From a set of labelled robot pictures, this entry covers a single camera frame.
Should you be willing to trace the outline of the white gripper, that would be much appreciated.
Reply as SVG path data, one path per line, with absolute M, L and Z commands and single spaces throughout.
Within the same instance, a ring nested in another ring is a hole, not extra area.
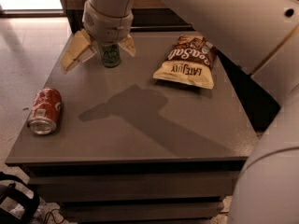
M 89 61 L 96 54 L 91 37 L 99 44 L 119 43 L 123 50 L 135 57 L 135 43 L 129 35 L 133 17 L 132 12 L 123 18 L 103 15 L 87 1 L 82 17 L 84 29 L 77 31 L 66 46 L 66 51 L 60 60 L 62 70 L 69 72 Z

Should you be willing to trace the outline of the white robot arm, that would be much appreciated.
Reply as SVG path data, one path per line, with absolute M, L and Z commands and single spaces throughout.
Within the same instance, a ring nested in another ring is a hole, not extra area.
M 228 224 L 299 224 L 298 3 L 295 0 L 161 0 L 259 82 L 281 109 L 237 180 Z M 96 44 L 129 33 L 133 0 L 87 0 L 83 38 L 61 59 L 68 71 Z

